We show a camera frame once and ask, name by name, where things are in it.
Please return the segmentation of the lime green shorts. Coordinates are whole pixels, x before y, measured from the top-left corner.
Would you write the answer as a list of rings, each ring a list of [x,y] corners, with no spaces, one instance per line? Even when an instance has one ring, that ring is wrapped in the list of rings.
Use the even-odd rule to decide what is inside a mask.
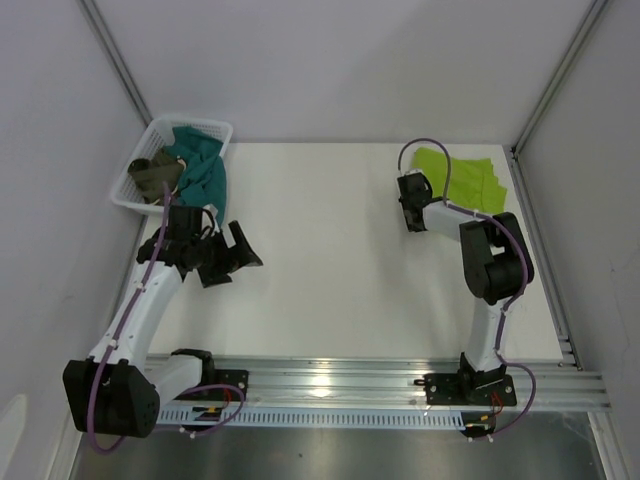
[[[461,207],[499,214],[505,210],[507,189],[494,173],[489,158],[467,160],[451,158],[452,174],[447,198]],[[436,197],[444,193],[447,160],[443,153],[419,148],[413,155],[412,169],[420,169]]]

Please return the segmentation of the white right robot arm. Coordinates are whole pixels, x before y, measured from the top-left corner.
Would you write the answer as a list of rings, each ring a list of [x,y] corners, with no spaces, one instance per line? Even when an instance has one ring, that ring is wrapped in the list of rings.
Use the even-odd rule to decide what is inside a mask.
[[[464,279],[475,297],[469,343],[458,371],[425,378],[436,395],[428,402],[478,405],[491,393],[512,386],[502,354],[507,313],[534,278],[518,219],[510,212],[490,215],[436,197],[419,170],[400,175],[397,184],[410,232],[436,232],[460,244]]]

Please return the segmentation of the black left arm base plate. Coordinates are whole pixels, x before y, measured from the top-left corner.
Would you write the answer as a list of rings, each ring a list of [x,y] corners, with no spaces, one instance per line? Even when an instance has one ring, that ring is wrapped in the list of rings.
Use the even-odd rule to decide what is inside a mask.
[[[203,391],[197,394],[200,399],[214,402],[232,402],[238,401],[239,395],[228,388],[228,385],[237,387],[244,394],[247,393],[249,385],[249,372],[239,369],[218,369],[213,373],[207,373],[201,382],[202,386],[224,384],[224,388],[216,388]]]

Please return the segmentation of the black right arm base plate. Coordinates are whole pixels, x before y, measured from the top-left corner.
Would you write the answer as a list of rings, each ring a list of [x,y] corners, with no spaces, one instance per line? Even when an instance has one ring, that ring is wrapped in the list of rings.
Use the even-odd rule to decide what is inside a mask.
[[[493,400],[500,405],[514,407],[517,404],[516,390],[510,375],[481,386],[473,386],[469,379],[457,373],[428,373],[413,381],[422,387],[426,403],[431,406],[477,406],[490,407]]]

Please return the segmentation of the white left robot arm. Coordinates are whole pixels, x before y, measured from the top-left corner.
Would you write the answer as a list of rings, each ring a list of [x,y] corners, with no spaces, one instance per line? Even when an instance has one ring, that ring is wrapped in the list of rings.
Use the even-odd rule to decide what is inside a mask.
[[[244,372],[219,373],[206,350],[180,348],[146,372],[146,358],[165,312],[185,280],[203,288],[231,282],[262,260],[240,223],[223,232],[207,209],[172,205],[139,246],[132,278],[108,329],[84,360],[67,363],[62,381],[76,429],[96,436],[145,438],[173,400],[243,404]]]

